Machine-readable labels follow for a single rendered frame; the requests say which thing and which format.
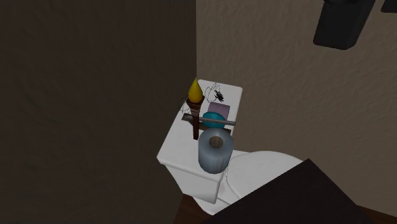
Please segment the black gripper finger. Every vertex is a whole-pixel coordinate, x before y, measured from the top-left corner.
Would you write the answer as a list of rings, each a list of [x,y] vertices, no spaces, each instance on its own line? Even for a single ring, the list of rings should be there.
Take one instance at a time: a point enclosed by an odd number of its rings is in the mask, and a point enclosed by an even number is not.
[[[397,13],[397,0],[384,0],[381,7],[383,13]]]
[[[323,0],[313,43],[338,50],[353,47],[375,0]]]

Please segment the purple square box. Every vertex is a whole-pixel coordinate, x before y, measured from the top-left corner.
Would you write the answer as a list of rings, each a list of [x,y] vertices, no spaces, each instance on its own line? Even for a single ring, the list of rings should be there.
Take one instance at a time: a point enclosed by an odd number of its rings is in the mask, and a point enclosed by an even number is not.
[[[217,102],[211,102],[208,107],[208,112],[215,112],[220,114],[224,119],[228,119],[230,112],[230,106],[226,104],[220,104]]]

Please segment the grey flat bar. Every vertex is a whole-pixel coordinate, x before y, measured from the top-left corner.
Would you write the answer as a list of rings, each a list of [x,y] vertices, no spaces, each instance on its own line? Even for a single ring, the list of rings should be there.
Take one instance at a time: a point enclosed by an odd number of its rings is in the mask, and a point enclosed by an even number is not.
[[[191,114],[185,113],[185,114],[182,116],[182,120],[184,120],[184,121],[193,120],[193,116],[192,116]],[[200,122],[218,123],[218,124],[231,125],[231,126],[235,126],[235,125],[236,125],[236,122],[235,122],[235,121],[228,121],[228,120],[218,120],[218,119],[203,118],[203,117],[199,117],[198,120],[199,120]]]

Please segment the teal oval bowl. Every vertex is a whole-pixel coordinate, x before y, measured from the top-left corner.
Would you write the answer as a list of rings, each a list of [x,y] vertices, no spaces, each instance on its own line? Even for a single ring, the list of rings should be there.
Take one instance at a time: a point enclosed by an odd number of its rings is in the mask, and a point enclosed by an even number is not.
[[[213,120],[225,120],[225,118],[221,114],[219,114],[217,112],[212,112],[212,111],[208,111],[208,112],[204,113],[202,115],[202,117],[203,118],[210,118],[210,119],[213,119]],[[207,122],[207,121],[202,121],[202,123],[208,128],[219,128],[219,129],[222,129],[222,128],[225,127],[225,124],[222,124],[222,123],[214,123],[214,122]]]

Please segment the brown torch with yellow flame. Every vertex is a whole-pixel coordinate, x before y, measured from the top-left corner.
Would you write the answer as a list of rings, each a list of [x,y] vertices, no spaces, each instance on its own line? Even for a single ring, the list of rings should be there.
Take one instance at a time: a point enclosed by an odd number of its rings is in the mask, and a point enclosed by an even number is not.
[[[197,140],[199,138],[199,114],[203,101],[203,91],[198,83],[197,78],[195,78],[188,91],[188,98],[186,100],[186,103],[189,106],[192,115],[194,140]]]

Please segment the grey toilet paper roll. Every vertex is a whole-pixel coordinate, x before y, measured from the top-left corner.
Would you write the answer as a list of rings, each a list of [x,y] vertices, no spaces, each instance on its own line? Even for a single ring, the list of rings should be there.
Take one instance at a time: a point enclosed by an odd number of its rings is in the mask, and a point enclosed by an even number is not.
[[[233,149],[234,140],[227,131],[207,129],[198,139],[199,165],[209,174],[219,174],[227,168]]]

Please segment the white toilet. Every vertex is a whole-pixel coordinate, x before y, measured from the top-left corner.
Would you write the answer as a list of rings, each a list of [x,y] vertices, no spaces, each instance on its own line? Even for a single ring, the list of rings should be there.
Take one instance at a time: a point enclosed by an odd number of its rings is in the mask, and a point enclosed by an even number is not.
[[[227,168],[219,174],[209,174],[199,165],[198,140],[193,138],[192,122],[182,120],[185,113],[176,115],[157,159],[181,191],[210,215],[301,163],[300,159],[277,151],[239,151],[234,143]],[[233,126],[227,125],[223,130],[233,137]]]

